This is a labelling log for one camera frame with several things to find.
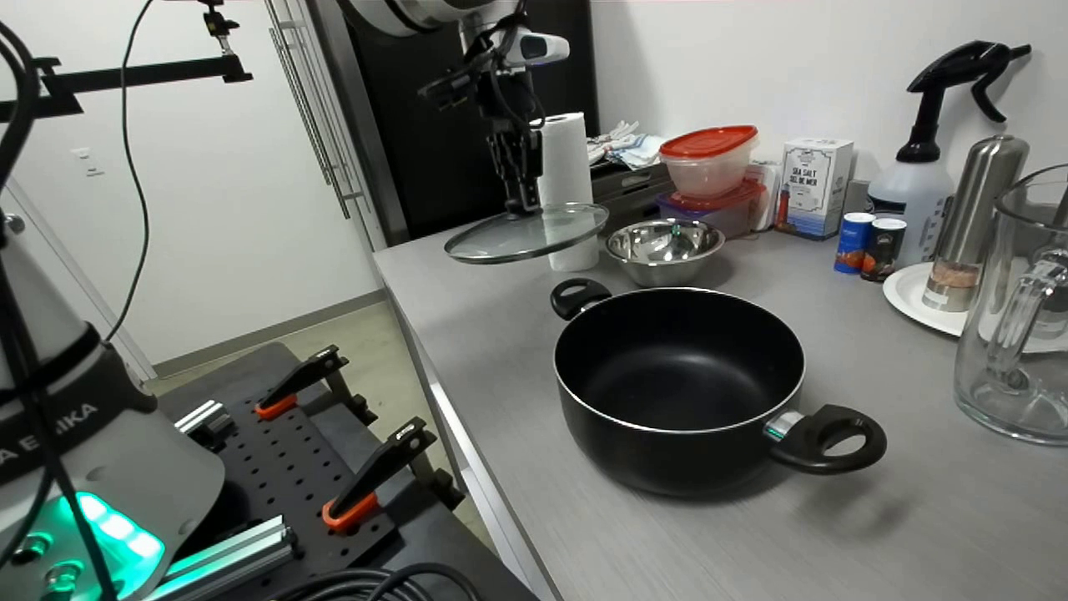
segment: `white bottle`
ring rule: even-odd
[[[909,229],[897,262],[932,261],[956,181],[936,164],[892,164],[868,182],[879,212],[900,212]]]

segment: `cooking pot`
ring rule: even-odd
[[[578,277],[550,304],[566,320],[553,351],[566,428],[622,484],[709,493],[769,456],[843,473],[887,446],[879,420],[850,406],[789,412],[805,376],[800,340],[746,301],[694,286],[612,296]]]

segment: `white wall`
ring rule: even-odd
[[[993,102],[1030,144],[1029,168],[1068,161],[1066,0],[595,0],[605,126],[672,136],[751,120],[770,161],[790,136],[848,136],[861,181],[909,140],[912,78],[968,41],[1033,43]],[[956,87],[938,136],[956,177],[992,129]]]
[[[64,71],[116,67],[139,0],[3,0],[3,19]],[[200,3],[158,0],[133,62],[217,58]],[[131,335],[170,361],[376,291],[372,251],[344,220],[311,154],[260,0],[226,0],[250,84],[131,90],[153,254]],[[121,154],[116,93],[83,93],[86,114],[41,120],[18,181],[116,310],[139,220]]]

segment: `spray bottle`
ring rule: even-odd
[[[897,151],[897,161],[868,187],[868,201],[879,212],[906,212],[909,220],[897,262],[917,262],[936,254],[943,202],[956,193],[956,181],[938,161],[940,151],[936,144],[943,90],[975,80],[970,98],[978,110],[989,120],[1003,123],[1002,110],[989,99],[989,87],[1023,52],[1030,52],[1030,45],[975,41],[928,62],[909,84],[909,93],[922,93],[912,136]]]

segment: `refrigerator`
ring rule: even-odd
[[[270,0],[270,36],[337,202],[372,247],[404,245],[504,209],[475,102],[439,110],[417,90],[461,67],[454,25],[383,36],[337,0]],[[532,29],[561,33],[570,59],[535,71],[544,114],[596,126],[588,0],[528,0]]]

